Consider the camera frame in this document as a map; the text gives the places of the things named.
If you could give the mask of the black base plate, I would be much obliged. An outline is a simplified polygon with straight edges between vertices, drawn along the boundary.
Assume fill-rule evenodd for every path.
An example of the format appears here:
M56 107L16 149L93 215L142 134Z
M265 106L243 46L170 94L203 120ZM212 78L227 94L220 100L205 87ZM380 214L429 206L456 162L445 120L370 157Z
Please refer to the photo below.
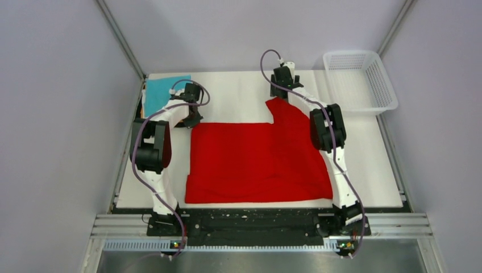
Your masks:
M152 213L150 237L185 236L187 246L322 246L330 236L357 244L372 234L368 219L348 223L351 211L321 208L178 209L175 216Z

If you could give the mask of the white plastic basket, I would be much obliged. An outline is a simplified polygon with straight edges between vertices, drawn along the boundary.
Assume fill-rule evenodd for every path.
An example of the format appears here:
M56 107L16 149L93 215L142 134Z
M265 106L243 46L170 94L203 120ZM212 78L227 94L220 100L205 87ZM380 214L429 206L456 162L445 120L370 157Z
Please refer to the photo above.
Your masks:
M328 52L323 64L330 99L346 114L376 116L398 108L393 85L376 52Z

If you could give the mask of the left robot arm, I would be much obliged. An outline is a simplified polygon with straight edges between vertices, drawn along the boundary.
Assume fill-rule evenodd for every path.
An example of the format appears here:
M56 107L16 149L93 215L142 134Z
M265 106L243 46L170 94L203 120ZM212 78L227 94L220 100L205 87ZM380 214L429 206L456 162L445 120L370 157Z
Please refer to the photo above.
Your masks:
M135 177L149 189L153 198L154 222L169 235L182 228L182 219L176 211L178 202L174 197L167 168L172 159L171 131L180 126L192 129L203 119L198 108L210 102L205 88L188 79L182 90L170 89L171 97L160 110L146 118L136 118L132 123L130 160Z

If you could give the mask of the folded blue t shirt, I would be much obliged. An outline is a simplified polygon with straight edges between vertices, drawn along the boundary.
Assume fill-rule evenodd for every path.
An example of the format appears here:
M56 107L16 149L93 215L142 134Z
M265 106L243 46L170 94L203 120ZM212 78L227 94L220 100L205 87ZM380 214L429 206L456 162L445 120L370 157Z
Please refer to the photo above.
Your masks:
M170 100L170 89L179 80L191 79L191 75L148 79L143 93L144 118L162 109Z

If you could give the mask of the red t shirt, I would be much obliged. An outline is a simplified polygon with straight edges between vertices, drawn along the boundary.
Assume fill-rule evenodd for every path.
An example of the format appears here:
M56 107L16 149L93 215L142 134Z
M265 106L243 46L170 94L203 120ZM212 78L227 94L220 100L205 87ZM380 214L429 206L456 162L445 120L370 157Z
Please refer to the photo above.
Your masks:
M188 204L331 199L329 172L309 118L268 100L272 123L202 123L192 131Z

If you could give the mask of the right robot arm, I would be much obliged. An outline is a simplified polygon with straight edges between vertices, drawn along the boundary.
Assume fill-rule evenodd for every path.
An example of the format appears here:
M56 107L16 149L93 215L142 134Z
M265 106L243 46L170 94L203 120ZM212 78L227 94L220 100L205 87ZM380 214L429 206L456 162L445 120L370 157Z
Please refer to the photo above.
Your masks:
M307 108L311 143L329 162L333 226L338 233L349 234L364 219L364 207L347 172L344 158L347 133L340 106L311 95L294 74L293 64L283 63L275 68L268 82L272 97L287 99L291 94Z

